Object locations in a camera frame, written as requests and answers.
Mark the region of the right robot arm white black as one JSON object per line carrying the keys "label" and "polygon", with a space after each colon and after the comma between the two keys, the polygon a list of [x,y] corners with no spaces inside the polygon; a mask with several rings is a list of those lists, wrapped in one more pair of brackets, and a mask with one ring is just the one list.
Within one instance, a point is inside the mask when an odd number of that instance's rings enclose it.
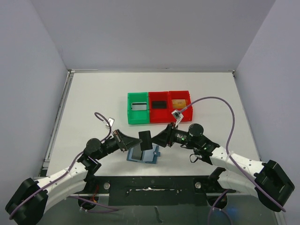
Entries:
{"label": "right robot arm white black", "polygon": [[223,168],[219,175],[209,179],[211,190],[244,192],[257,197],[272,211],[284,211],[295,185],[276,161],[262,162],[240,156],[211,141],[203,132],[203,127],[197,123],[190,125],[188,131],[179,130],[170,123],[151,141],[161,147],[180,144],[182,148],[193,150],[199,160]]}

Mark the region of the blue leather card holder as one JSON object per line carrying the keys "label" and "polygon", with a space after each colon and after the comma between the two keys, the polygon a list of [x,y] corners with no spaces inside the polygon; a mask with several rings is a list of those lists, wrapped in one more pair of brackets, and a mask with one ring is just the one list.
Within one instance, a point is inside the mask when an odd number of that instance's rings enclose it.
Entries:
{"label": "blue leather card holder", "polygon": [[131,156],[132,156],[132,150],[133,150],[133,148],[131,148],[128,151],[127,161],[136,162],[136,163],[143,163],[143,164],[156,164],[158,157],[160,157],[159,146],[155,145],[155,144],[152,145],[152,149],[151,150],[143,151],[143,155],[142,155],[142,160],[141,161],[140,160],[133,160],[131,158]]}

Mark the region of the red plastic bin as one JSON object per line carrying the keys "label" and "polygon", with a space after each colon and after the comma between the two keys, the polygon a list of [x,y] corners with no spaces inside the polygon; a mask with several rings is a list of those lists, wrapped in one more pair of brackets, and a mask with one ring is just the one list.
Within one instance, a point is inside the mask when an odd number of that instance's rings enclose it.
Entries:
{"label": "red plastic bin", "polygon": [[[188,106],[191,103],[190,93],[188,90],[173,90],[169,91],[169,99],[170,99],[170,109],[169,112],[172,114],[174,110],[182,110],[184,107]],[[184,118],[182,122],[190,122],[193,119],[193,107],[189,107],[183,113]],[[171,121],[175,122],[176,119],[170,115]]]}
{"label": "red plastic bin", "polygon": [[171,99],[168,91],[149,92],[150,123],[175,122],[171,114]]}

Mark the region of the middle red plastic bin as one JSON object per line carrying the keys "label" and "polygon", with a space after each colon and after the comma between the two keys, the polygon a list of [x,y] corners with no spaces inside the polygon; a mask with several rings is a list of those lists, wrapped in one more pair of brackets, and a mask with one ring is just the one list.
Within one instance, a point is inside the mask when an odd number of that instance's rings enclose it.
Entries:
{"label": "middle red plastic bin", "polygon": [[149,92],[150,123],[175,122],[171,114],[171,99],[168,91]]}

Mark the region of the silver card in green bin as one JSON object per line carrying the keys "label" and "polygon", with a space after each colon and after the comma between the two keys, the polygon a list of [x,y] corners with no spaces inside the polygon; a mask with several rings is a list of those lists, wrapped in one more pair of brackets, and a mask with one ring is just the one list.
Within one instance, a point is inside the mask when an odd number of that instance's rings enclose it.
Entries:
{"label": "silver card in green bin", "polygon": [[147,111],[148,103],[147,102],[132,102],[131,110],[132,111]]}

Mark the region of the dark grey credit card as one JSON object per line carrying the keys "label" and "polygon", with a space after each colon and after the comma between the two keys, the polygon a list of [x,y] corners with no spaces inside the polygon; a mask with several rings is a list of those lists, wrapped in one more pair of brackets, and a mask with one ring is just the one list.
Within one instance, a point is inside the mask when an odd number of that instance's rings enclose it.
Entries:
{"label": "dark grey credit card", "polygon": [[143,159],[143,151],[140,149],[140,146],[133,148],[131,158],[133,160],[140,160],[140,161]]}

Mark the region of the aluminium rail left edge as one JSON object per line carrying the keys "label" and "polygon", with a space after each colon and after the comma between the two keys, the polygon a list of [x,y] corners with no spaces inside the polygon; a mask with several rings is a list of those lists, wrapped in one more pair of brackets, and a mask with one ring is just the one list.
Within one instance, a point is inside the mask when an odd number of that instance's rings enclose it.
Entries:
{"label": "aluminium rail left edge", "polygon": [[74,71],[73,70],[68,70],[67,71],[67,78],[66,78],[66,82],[64,85],[64,89],[63,89],[63,93],[60,99],[60,104],[59,104],[59,108],[56,114],[56,118],[55,118],[55,122],[54,122],[54,126],[52,129],[52,134],[50,137],[50,141],[47,147],[47,151],[45,154],[45,158],[44,158],[44,162],[42,164],[42,170],[46,170],[49,167],[49,163],[51,160],[51,155],[52,155],[52,151],[54,148],[54,144],[55,144],[55,139],[59,130],[59,126],[60,126],[60,121],[63,115],[63,111],[64,111],[64,107],[66,104],[66,100],[68,97],[68,93],[72,84],[72,80],[73,80],[73,76],[74,76]]}

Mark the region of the right red plastic bin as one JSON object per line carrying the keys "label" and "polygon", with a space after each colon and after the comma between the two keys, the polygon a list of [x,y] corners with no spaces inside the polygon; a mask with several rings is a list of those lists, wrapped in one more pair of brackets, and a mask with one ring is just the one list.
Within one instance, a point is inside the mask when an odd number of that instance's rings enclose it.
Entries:
{"label": "right red plastic bin", "polygon": [[[170,99],[170,109],[169,112],[172,114],[174,110],[182,110],[184,107],[188,106],[191,103],[190,93],[188,90],[173,90],[169,91],[169,99]],[[182,122],[190,122],[193,119],[193,107],[189,107],[183,113],[184,118]],[[170,115],[171,121],[175,122],[176,119]]]}

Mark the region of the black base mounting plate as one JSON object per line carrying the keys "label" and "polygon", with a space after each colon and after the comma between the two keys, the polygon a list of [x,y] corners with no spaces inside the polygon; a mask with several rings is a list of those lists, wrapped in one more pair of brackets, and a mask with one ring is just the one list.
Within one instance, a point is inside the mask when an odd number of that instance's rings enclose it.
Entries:
{"label": "black base mounting plate", "polygon": [[224,192],[215,178],[204,176],[97,176],[80,197],[107,197],[109,206],[207,206]]}

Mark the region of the black card in red bin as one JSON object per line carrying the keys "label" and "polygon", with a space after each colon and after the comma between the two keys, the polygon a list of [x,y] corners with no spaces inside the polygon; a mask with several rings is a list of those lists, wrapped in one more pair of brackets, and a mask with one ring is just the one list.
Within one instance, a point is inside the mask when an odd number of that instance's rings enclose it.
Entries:
{"label": "black card in red bin", "polygon": [[153,109],[167,109],[166,101],[152,101],[151,105]]}

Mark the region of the gold card in red bin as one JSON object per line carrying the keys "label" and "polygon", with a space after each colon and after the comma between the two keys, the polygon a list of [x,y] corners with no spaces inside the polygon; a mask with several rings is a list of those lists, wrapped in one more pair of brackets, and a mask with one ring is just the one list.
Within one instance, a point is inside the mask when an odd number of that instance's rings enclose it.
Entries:
{"label": "gold card in red bin", "polygon": [[187,101],[185,99],[172,99],[172,108],[182,109],[187,106]]}

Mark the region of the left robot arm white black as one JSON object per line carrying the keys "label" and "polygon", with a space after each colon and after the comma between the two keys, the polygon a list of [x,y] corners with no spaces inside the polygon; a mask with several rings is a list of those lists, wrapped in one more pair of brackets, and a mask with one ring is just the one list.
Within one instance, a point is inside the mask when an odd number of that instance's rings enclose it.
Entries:
{"label": "left robot arm white black", "polygon": [[127,136],[118,129],[104,141],[88,140],[69,167],[38,180],[24,180],[5,206],[9,219],[19,225],[37,224],[47,210],[70,195],[94,190],[93,177],[101,167],[98,160],[117,150],[127,151],[141,142],[141,139]]}

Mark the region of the green plastic bin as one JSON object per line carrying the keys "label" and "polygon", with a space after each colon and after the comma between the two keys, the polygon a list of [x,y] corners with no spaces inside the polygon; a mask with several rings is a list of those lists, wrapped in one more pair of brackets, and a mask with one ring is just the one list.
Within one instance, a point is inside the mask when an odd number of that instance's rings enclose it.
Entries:
{"label": "green plastic bin", "polygon": [[149,95],[147,92],[127,94],[127,120],[130,125],[149,124]]}

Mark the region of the black credit card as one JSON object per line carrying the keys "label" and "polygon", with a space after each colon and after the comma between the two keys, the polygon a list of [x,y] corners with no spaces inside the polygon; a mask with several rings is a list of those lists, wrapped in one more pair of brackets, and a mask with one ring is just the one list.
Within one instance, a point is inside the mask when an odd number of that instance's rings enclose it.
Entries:
{"label": "black credit card", "polygon": [[152,149],[152,141],[151,141],[151,133],[149,130],[140,131],[139,139],[142,141],[140,143],[141,151],[151,150]]}

